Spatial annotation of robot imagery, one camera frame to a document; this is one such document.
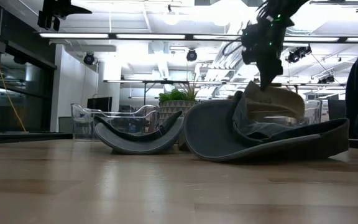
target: wooden surface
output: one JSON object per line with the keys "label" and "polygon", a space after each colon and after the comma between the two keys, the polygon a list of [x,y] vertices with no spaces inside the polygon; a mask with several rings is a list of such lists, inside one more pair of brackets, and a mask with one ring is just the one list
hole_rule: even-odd
{"label": "wooden surface", "polygon": [[264,165],[110,152],[100,142],[0,144],[0,224],[358,224],[358,149]]}

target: green plant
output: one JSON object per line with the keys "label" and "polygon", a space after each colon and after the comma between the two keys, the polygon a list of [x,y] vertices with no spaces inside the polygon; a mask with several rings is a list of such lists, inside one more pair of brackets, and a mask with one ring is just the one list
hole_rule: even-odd
{"label": "green plant", "polygon": [[160,93],[160,103],[170,100],[185,100],[196,101],[197,91],[195,82],[185,84],[185,91],[179,91],[178,89],[172,90],[170,93]]}

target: plant pot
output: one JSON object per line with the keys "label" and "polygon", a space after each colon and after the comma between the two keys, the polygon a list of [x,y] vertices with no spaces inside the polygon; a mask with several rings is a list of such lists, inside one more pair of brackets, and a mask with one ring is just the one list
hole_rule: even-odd
{"label": "plant pot", "polygon": [[[185,101],[185,100],[171,100],[160,103],[160,124],[162,124],[169,116],[173,115],[178,111],[182,111],[181,117],[184,117],[187,114],[187,111],[190,110],[194,105],[199,102],[195,101]],[[182,132],[179,136],[178,147],[181,149],[185,144],[185,135]]]}

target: clear plastic bin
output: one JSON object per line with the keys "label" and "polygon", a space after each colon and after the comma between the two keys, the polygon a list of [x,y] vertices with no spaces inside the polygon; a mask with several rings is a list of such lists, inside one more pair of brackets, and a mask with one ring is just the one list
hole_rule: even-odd
{"label": "clear plastic bin", "polygon": [[145,134],[154,132],[158,128],[158,107],[146,105],[133,113],[113,113],[82,108],[78,104],[71,104],[71,118],[73,119],[73,139],[76,141],[99,141],[94,133],[95,116],[109,122],[116,129],[131,134]]}
{"label": "clear plastic bin", "polygon": [[318,124],[321,122],[321,100],[305,101],[305,116],[303,119],[297,120],[287,116],[269,116],[259,120],[260,122],[277,123],[285,126],[305,126],[310,124]]}

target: potted plant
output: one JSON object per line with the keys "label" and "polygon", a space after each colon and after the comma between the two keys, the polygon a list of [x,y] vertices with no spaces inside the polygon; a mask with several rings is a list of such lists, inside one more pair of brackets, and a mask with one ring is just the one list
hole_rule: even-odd
{"label": "potted plant", "polygon": [[184,84],[184,91],[178,89],[172,90],[170,93],[161,93],[160,100],[160,122],[164,122],[172,114],[182,111],[182,116],[186,115],[187,111],[190,110],[195,104],[197,91],[196,83],[191,82]]}

